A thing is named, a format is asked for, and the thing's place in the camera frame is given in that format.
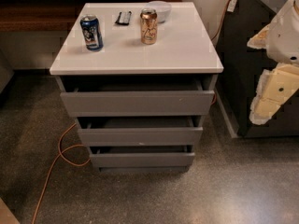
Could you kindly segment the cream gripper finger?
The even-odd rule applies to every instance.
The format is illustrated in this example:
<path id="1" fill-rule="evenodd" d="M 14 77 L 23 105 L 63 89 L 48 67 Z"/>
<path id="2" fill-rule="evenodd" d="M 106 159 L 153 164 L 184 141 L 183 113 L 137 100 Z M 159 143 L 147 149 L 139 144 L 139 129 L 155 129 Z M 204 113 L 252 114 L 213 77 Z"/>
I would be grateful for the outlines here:
<path id="1" fill-rule="evenodd" d="M 250 105 L 249 120 L 264 125 L 299 90 L 299 66 L 278 63 L 272 71 L 263 70 Z"/>
<path id="2" fill-rule="evenodd" d="M 267 34 L 269 25 L 266 25 L 256 35 L 254 35 L 247 43 L 247 46 L 252 49 L 267 49 Z"/>

